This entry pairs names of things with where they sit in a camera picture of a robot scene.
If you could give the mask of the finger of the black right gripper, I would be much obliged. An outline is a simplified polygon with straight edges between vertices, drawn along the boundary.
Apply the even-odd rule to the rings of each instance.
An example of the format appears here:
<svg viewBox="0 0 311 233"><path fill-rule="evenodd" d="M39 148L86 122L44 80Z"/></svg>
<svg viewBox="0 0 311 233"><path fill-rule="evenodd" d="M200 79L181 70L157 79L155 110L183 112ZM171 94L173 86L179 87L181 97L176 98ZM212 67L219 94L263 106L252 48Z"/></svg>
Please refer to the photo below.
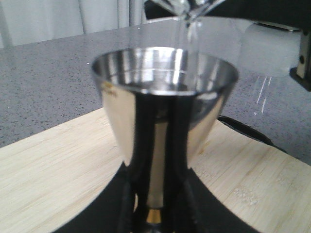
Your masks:
<svg viewBox="0 0 311 233"><path fill-rule="evenodd" d="M257 233L223 205L203 184L193 169L184 184L185 218L182 233Z"/></svg>

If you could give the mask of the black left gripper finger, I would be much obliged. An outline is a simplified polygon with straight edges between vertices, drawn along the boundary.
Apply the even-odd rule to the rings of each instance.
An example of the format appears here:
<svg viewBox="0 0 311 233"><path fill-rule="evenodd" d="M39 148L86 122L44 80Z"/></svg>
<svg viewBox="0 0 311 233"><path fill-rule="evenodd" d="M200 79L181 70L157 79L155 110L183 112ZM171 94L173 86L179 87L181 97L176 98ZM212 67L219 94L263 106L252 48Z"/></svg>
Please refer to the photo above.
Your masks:
<svg viewBox="0 0 311 233"><path fill-rule="evenodd" d="M127 168L120 168L99 196L56 233L129 233L135 194L127 180Z"/></svg>

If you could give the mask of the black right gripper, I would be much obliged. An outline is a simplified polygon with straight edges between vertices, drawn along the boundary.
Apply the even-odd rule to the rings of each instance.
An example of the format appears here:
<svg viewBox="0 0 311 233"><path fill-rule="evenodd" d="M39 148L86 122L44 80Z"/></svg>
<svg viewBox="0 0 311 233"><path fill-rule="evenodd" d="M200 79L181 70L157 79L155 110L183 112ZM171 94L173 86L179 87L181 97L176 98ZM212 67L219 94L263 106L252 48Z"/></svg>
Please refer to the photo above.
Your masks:
<svg viewBox="0 0 311 233"><path fill-rule="evenodd" d="M309 0L225 0L205 16L271 22L291 27L311 25ZM250 25L241 39L239 65L272 77L290 76L311 90L310 30Z"/></svg>

